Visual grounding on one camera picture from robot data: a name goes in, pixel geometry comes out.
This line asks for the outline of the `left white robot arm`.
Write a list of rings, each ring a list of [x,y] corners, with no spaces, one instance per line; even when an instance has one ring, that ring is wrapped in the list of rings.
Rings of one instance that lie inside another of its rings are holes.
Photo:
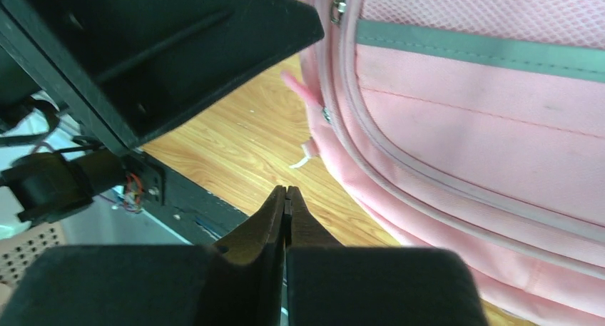
[[[115,185],[141,197],[134,150],[324,36],[298,0],[1,0],[1,146],[37,146],[65,110],[81,156],[34,153],[1,172],[33,226]]]

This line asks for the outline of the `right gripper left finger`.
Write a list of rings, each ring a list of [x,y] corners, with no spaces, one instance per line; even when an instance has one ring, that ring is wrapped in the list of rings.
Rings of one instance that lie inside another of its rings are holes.
[[[42,253],[3,325],[278,325],[286,188],[213,245],[69,245]]]

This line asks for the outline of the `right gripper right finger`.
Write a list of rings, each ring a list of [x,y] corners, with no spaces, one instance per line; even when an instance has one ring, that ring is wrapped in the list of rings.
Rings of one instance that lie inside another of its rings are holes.
[[[486,325],[458,254],[431,247],[346,247],[286,193],[291,325]]]

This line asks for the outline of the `pink student backpack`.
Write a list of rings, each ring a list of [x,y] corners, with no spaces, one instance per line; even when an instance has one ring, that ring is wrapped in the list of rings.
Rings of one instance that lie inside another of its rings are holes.
[[[310,140],[402,245],[448,248],[487,302],[604,323],[604,0],[302,0]]]

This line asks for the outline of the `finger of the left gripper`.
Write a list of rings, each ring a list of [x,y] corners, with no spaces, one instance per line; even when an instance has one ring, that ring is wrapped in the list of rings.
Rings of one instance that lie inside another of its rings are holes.
[[[1,130],[43,91],[126,153],[323,36],[298,0],[1,0]]]

